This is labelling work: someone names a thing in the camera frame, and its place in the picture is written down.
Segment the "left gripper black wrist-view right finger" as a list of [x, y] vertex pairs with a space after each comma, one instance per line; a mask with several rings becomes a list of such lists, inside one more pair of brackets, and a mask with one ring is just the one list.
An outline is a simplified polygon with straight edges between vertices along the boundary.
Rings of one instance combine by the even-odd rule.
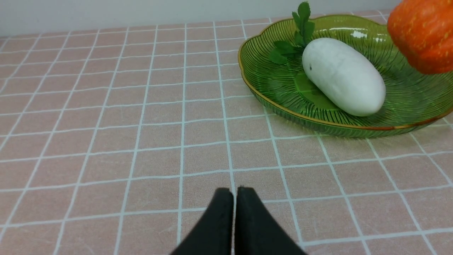
[[306, 255], [251, 187], [237, 190], [234, 250], [236, 255]]

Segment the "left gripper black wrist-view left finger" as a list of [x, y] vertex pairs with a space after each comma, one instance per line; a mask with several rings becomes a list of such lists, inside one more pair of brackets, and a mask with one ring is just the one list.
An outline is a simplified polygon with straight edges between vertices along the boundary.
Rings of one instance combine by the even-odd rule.
[[230, 255], [234, 197], [218, 188], [205, 212], [172, 255]]

